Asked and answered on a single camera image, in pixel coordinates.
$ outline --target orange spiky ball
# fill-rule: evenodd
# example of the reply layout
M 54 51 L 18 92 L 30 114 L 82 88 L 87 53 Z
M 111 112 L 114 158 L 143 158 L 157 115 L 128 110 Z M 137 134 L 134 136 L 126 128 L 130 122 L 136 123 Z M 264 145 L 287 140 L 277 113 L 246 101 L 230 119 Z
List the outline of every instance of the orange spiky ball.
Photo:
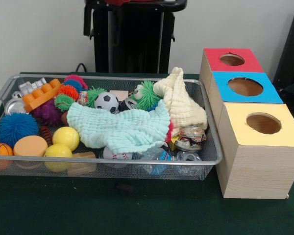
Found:
M 59 88 L 57 95 L 58 94 L 65 94 L 69 97 L 71 97 L 74 101 L 77 101 L 78 99 L 78 92 L 75 89 L 75 87 L 70 86 L 70 85 L 64 85 Z

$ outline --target green spiky ball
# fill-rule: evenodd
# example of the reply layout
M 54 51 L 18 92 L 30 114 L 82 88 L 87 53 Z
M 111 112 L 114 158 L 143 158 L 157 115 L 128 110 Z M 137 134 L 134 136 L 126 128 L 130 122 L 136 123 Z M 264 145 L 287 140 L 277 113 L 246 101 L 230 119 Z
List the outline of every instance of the green spiky ball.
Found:
M 69 110 L 70 106 L 74 103 L 74 100 L 65 94 L 59 94 L 54 100 L 54 105 L 61 110 L 61 112 Z
M 97 99 L 98 95 L 103 92 L 107 92 L 107 91 L 103 88 L 94 88 L 94 87 L 91 88 L 87 92 L 87 97 L 88 97 L 87 106 L 90 108 L 94 108 L 94 101 Z
M 150 81 L 142 82 L 142 93 L 143 97 L 140 100 L 137 100 L 136 108 L 142 110 L 149 110 L 155 103 L 157 103 L 161 97 L 157 96 L 155 92 L 153 92 L 153 83 Z

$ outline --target metal lid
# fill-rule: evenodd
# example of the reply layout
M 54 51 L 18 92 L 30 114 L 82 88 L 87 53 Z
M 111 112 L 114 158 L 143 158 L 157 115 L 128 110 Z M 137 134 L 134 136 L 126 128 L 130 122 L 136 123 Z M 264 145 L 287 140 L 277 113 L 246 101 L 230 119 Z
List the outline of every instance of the metal lid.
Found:
M 25 103 L 23 102 L 22 98 L 11 99 L 6 103 L 4 113 L 6 115 L 10 115 L 12 113 L 26 114 L 24 106 Z

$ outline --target cable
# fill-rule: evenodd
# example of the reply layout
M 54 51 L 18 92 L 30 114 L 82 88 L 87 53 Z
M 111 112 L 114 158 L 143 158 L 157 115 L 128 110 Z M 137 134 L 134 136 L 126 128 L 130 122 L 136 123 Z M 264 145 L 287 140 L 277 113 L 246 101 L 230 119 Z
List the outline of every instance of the cable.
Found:
M 84 72 L 87 72 L 86 66 L 85 66 L 83 63 L 79 63 L 79 64 L 78 64 L 78 66 L 77 66 L 75 72 L 78 72 L 79 67 L 81 67 L 81 66 L 84 68 Z

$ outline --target wire mesh basket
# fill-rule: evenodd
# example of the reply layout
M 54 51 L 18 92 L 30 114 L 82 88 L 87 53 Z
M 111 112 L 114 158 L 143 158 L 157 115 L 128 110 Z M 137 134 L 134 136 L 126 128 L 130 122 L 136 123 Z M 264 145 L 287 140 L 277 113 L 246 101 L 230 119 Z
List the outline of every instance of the wire mesh basket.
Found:
M 63 82 L 63 75 L 33 75 L 20 74 L 10 78 L 0 91 L 0 119 L 4 115 L 4 106 L 11 99 L 18 86 L 27 81 L 35 82 L 42 77 L 47 82 L 58 78 Z M 93 77 L 84 76 L 89 87 L 94 86 L 109 90 L 132 91 L 143 80 L 156 82 L 160 79 L 125 78 L 125 77 Z M 198 152 L 202 161 L 157 161 L 157 160 L 114 160 L 99 158 L 102 149 L 90 149 L 83 143 L 73 153 L 94 152 L 94 158 L 46 158 L 24 156 L 0 156 L 0 175 L 13 176 L 59 176 L 59 177 L 94 177 L 94 178 L 134 178 L 134 179 L 172 179 L 172 180 L 204 180 L 212 167 L 222 160 L 220 141 L 213 121 L 207 94 L 198 80 L 185 79 L 186 90 L 190 97 L 207 112 L 209 127 L 206 130 L 207 140 L 203 149 Z M 164 148 L 171 156 L 176 156 L 178 150 Z M 67 170 L 54 172 L 46 165 L 55 168 L 65 166 Z

